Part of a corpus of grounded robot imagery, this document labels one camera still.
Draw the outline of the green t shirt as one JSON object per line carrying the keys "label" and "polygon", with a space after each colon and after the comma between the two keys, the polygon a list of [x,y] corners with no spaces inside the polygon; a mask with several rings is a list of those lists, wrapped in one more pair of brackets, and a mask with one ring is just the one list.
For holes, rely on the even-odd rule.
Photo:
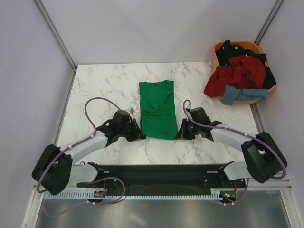
{"label": "green t shirt", "polygon": [[174,140],[178,133],[174,82],[140,82],[141,130],[152,138]]}

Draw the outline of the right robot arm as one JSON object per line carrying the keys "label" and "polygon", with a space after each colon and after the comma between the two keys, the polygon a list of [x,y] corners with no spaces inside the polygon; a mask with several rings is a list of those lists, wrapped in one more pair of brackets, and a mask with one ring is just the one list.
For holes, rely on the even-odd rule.
{"label": "right robot arm", "polygon": [[199,135],[243,154],[243,161],[233,161],[219,168],[217,179],[221,186],[228,187],[239,179],[265,183],[269,179],[285,177],[287,161],[270,134],[244,133],[227,127],[221,121],[212,122],[202,107],[183,110],[186,118],[182,120],[176,139],[193,140]]}

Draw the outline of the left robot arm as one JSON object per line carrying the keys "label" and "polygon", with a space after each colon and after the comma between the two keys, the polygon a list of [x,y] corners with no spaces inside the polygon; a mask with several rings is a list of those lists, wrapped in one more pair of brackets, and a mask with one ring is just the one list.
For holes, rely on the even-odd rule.
{"label": "left robot arm", "polygon": [[31,176],[38,182],[38,187],[42,186],[45,191],[57,195],[68,185],[72,166],[76,162],[97,150],[108,147],[121,137],[128,142],[146,139],[136,119],[127,111],[118,110],[112,119],[94,129],[90,136],[65,149],[62,150],[54,144],[48,145]]}

